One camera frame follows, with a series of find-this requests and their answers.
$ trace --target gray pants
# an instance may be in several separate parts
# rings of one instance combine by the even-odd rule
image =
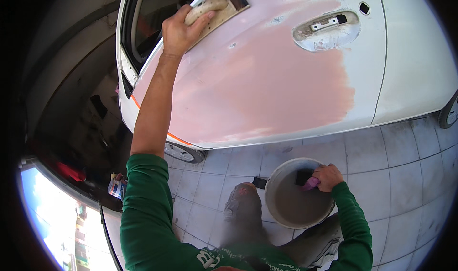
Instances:
[[[251,184],[241,183],[233,189],[224,209],[223,225],[221,247],[237,243],[272,245],[262,227],[259,195]],[[321,267],[334,258],[342,240],[339,218],[334,214],[277,248],[299,267]]]

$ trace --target keyhole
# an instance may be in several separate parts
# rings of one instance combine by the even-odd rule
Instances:
[[[360,2],[359,3],[359,11],[361,11],[361,13],[363,15],[368,15],[369,12],[370,12],[370,8],[365,2]]]

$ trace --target car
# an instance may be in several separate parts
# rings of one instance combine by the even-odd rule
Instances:
[[[121,0],[119,106],[130,131],[163,51],[161,23],[205,0]],[[317,137],[437,112],[457,120],[453,50],[426,0],[230,0],[181,60],[164,152]]]

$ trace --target car wheel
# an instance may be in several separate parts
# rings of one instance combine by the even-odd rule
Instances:
[[[437,116],[439,126],[443,129],[450,128],[458,120],[458,90]]]
[[[191,164],[202,162],[206,156],[205,151],[188,148],[171,142],[165,143],[164,153],[175,159],[180,159]]]

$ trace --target bucket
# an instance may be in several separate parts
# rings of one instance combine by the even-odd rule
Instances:
[[[335,206],[331,193],[317,188],[302,191],[295,185],[297,171],[314,170],[320,164],[314,159],[296,158],[273,171],[266,185],[266,206],[280,225],[292,229],[310,228],[331,214]]]

